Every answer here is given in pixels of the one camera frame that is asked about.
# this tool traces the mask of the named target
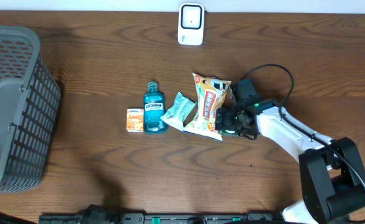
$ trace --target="chip bag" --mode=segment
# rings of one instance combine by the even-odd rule
[[[222,142],[221,134],[215,129],[216,111],[221,107],[231,81],[204,78],[193,73],[195,79],[198,110],[184,132],[200,134]]]

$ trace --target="bottle label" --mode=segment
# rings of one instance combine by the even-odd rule
[[[214,100],[216,98],[216,94],[210,90],[206,90],[204,107],[203,107],[203,117],[209,119],[210,112],[213,109]]]
[[[162,103],[147,103],[145,104],[145,111],[163,110]]]

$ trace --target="wood grain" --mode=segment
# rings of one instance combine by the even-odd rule
[[[279,63],[296,87],[287,109],[315,130],[353,139],[365,165],[365,15],[206,15],[204,44],[177,42],[176,13],[6,12],[0,24],[30,27],[64,83],[64,103],[42,185],[0,195],[0,211],[37,221],[91,203],[147,212],[247,212],[301,199],[298,164],[269,139],[218,143],[169,128],[127,133],[126,109],[142,107],[149,80],[171,106],[196,99],[192,72],[237,81]],[[281,100],[276,68],[255,72],[257,90]],[[365,217],[365,209],[353,218]]]

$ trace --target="white device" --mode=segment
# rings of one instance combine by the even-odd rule
[[[203,42],[205,9],[198,3],[184,3],[178,15],[178,42],[201,45]]]
[[[283,107],[282,113],[293,124],[305,130],[310,134],[314,134],[318,139],[321,139],[327,144],[331,144],[333,138],[317,133],[312,130],[292,115]],[[297,162],[299,162],[299,155],[304,153],[307,149],[321,149],[322,144],[312,141],[309,137],[305,136],[299,130],[288,124],[285,120],[281,119],[278,107],[274,106],[262,111],[257,115],[257,126],[260,133],[276,142],[280,145],[289,155],[291,155]],[[313,217],[308,212],[303,200],[285,208],[282,212],[282,217],[287,222],[293,223],[307,223],[317,224]]]

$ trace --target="listerine bottle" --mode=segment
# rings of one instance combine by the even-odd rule
[[[164,96],[158,91],[158,84],[148,83],[148,93],[144,96],[144,131],[147,133],[163,133],[168,125],[160,117],[164,114]]]

